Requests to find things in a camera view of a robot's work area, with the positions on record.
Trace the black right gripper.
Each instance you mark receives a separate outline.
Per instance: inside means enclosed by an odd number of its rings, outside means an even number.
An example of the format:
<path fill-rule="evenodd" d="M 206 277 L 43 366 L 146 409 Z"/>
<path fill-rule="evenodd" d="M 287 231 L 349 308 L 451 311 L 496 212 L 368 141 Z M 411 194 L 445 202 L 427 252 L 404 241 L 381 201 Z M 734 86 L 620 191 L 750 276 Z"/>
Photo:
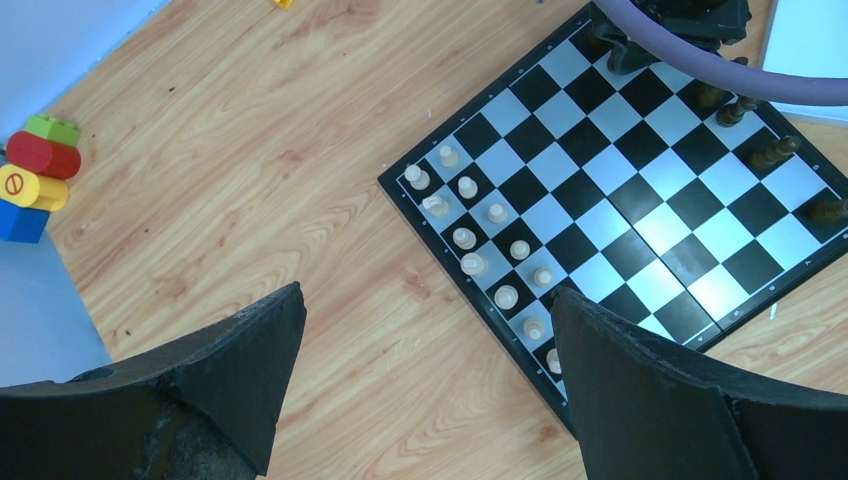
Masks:
<path fill-rule="evenodd" d="M 688 43 L 713 54 L 746 38 L 752 18 L 746 0 L 634 0 L 632 4 L 655 23 Z M 595 5 L 590 7 L 589 39 L 611 48 L 607 69 L 629 74 L 659 59 L 631 40 Z"/>

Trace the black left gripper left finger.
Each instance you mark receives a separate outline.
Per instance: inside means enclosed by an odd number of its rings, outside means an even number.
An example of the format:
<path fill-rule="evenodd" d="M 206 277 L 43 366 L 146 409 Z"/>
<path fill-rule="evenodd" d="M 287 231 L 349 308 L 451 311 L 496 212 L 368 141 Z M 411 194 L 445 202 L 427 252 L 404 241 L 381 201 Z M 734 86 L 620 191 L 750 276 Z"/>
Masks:
<path fill-rule="evenodd" d="M 2 477 L 265 475 L 306 316 L 293 282 L 226 319 L 69 381 L 3 388 Z"/>

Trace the black white chess board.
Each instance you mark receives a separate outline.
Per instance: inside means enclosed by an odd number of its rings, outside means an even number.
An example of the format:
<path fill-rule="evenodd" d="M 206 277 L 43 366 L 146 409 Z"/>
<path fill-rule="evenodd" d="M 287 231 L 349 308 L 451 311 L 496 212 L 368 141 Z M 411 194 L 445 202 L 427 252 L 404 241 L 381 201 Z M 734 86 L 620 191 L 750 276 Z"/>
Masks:
<path fill-rule="evenodd" d="M 611 73 L 590 25 L 583 8 L 379 179 L 564 424 L 558 287 L 705 351 L 847 251 L 845 220 L 808 216 L 847 195 L 813 145 L 748 163 L 795 134 L 778 111 L 720 127 L 695 104 L 699 82 L 667 64 Z M 425 190 L 404 179 L 412 164 Z"/>

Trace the brown chess piece crossed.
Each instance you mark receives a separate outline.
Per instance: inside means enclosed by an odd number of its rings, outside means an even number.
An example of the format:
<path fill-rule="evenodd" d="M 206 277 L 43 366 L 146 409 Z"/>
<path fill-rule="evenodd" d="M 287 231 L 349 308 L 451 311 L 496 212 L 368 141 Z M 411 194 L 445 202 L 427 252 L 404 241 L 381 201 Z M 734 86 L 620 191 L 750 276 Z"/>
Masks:
<path fill-rule="evenodd" d="M 723 103 L 726 91 L 701 82 L 695 99 L 695 104 L 698 109 L 710 109 L 720 106 Z"/>

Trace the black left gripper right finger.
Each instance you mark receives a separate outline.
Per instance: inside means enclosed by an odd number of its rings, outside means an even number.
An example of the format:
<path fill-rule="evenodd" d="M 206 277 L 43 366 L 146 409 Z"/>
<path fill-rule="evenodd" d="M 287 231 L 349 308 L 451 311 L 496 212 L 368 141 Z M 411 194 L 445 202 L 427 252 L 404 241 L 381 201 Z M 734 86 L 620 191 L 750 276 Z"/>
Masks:
<path fill-rule="evenodd" d="M 592 479 L 843 479 L 847 398 L 743 370 L 569 287 L 551 309 Z"/>

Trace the brown chess piece long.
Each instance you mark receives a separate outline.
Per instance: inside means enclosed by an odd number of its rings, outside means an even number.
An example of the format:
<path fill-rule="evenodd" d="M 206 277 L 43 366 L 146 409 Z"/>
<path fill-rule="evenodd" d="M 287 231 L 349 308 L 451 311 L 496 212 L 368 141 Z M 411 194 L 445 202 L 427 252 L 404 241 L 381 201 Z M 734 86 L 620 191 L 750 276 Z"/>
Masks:
<path fill-rule="evenodd" d="M 737 125 L 748 112 L 756 110 L 760 103 L 759 99 L 739 95 L 735 102 L 722 106 L 716 112 L 716 123 L 725 128 Z"/>

